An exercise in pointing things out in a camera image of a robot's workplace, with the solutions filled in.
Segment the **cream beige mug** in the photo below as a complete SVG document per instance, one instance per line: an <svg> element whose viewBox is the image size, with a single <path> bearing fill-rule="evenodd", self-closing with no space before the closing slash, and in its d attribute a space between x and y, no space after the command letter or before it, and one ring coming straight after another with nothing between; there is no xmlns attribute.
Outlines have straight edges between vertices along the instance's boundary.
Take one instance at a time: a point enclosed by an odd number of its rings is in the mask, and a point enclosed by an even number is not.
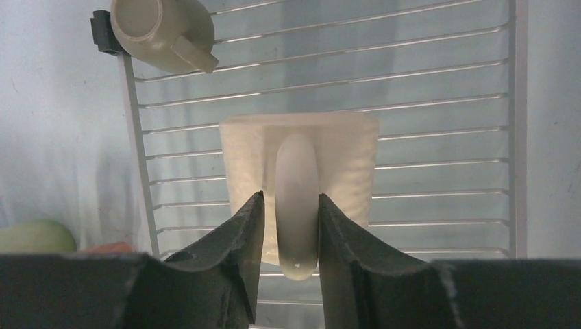
<svg viewBox="0 0 581 329"><path fill-rule="evenodd" d="M380 122L361 112L232 116L219 125L230 208L264 195L262 261L287 278L318 265L319 196L367 227Z"/></svg>

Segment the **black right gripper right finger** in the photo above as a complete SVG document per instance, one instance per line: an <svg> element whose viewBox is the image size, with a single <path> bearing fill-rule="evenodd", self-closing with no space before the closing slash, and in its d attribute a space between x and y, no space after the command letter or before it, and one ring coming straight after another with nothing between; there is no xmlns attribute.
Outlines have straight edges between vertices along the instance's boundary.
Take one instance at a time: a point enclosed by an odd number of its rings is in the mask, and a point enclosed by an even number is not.
<svg viewBox="0 0 581 329"><path fill-rule="evenodd" d="M579 260L424 262L319 196L326 328L579 328Z"/></svg>

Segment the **light green mug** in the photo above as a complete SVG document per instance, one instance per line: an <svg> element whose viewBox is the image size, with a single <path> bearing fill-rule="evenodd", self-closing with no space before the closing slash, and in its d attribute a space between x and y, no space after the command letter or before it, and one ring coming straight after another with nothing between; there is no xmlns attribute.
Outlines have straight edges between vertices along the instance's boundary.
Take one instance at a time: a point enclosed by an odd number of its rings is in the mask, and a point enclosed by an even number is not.
<svg viewBox="0 0 581 329"><path fill-rule="evenodd" d="M57 221L37 220L1 228L1 253L76 252L70 230Z"/></svg>

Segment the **small salmon pink mug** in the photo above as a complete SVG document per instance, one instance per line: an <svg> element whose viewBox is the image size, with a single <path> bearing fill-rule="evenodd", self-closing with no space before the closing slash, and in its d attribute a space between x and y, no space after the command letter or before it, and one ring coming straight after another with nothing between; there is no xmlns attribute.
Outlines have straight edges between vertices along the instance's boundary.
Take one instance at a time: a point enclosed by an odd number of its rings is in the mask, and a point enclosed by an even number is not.
<svg viewBox="0 0 581 329"><path fill-rule="evenodd" d="M80 250L79 253L131 253L135 249L126 242L108 243L96 247Z"/></svg>

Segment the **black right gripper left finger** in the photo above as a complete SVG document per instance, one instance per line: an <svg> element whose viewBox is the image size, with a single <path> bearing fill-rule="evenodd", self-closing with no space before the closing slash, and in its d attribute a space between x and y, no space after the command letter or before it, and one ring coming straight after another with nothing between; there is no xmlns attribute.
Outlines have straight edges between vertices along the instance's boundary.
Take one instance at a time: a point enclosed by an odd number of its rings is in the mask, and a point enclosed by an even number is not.
<svg viewBox="0 0 581 329"><path fill-rule="evenodd" d="M158 260L141 253L4 254L2 328L248 328L265 223L254 193L226 222Z"/></svg>

